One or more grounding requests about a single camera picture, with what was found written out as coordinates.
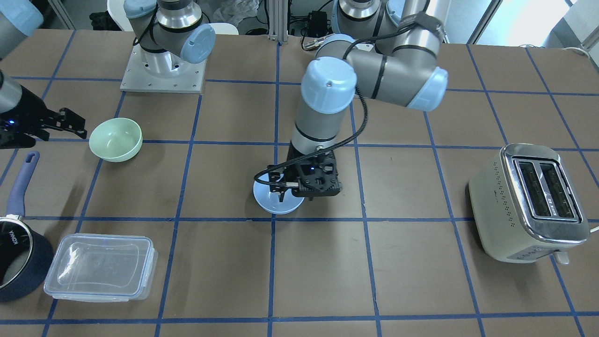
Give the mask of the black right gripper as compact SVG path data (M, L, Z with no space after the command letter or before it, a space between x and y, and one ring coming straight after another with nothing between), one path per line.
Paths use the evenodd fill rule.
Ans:
M69 108L47 109L37 95L20 84L1 85L1 149L31 148L47 141L47 131L71 132L87 139L86 120Z

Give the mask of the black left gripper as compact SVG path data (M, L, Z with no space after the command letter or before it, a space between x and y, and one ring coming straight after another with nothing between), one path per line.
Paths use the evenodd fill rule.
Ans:
M295 197L331 197L342 191L338 178L335 153L330 151L299 161L291 166L267 166L270 192L278 202L285 200L286 192Z

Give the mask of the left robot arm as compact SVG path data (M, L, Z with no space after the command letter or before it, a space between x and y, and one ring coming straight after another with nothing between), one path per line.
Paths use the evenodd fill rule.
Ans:
M361 127L338 141L347 107L358 95L432 111L448 85L437 64L448 0L337 0L334 34L318 47L301 81L287 160L255 176L268 196L335 196L341 190L334 150L357 138Z

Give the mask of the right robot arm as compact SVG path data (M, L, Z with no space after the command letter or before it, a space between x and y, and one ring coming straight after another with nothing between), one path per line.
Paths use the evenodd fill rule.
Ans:
M170 52L189 64L208 58L216 33L203 22L200 6L192 0L126 0L125 15L135 32L135 45L147 52ZM43 15L29 0L3 0L1 57L6 57L43 23ZM71 109L53 111L36 94L6 73L0 74L0 147L31 148L48 141L49 130L72 132L85 139L83 117Z

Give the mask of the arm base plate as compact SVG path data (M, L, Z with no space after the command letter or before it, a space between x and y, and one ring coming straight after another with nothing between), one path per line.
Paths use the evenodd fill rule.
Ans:
M139 93L200 94L207 61L191 64L171 52L150 53L135 45L120 90Z

